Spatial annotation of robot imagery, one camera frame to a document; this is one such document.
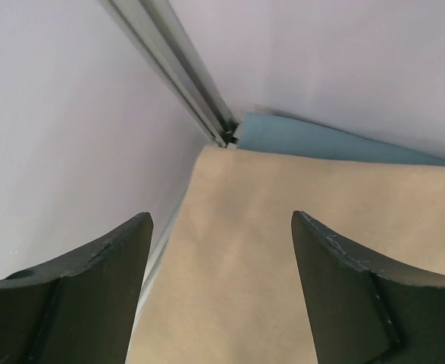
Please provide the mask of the beige t-shirt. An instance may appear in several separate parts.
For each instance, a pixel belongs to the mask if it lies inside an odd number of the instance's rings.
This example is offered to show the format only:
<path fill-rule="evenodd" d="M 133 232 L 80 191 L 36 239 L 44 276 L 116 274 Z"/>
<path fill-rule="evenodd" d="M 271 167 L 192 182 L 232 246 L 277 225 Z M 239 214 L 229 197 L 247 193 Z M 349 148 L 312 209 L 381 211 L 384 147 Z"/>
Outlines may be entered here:
<path fill-rule="evenodd" d="M 445 167 L 207 147 L 134 333 L 131 363 L 314 363 L 295 211 L 445 275 Z"/>

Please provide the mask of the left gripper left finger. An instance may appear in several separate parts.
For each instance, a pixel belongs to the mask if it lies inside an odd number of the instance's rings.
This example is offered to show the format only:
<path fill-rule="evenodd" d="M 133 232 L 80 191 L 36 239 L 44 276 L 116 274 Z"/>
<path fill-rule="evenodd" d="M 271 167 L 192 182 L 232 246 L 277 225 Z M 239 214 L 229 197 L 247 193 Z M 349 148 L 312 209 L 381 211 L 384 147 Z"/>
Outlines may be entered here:
<path fill-rule="evenodd" d="M 123 363 L 152 239 L 147 212 L 0 279 L 0 363 Z"/>

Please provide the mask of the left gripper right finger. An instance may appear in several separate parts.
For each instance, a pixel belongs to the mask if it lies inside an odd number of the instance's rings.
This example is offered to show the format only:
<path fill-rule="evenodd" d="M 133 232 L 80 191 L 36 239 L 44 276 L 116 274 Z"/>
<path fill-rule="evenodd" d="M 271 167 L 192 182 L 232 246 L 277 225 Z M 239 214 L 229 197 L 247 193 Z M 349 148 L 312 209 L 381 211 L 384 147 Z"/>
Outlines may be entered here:
<path fill-rule="evenodd" d="M 320 363 L 445 363 L 445 275 L 396 261 L 305 212 L 293 246 Z"/>

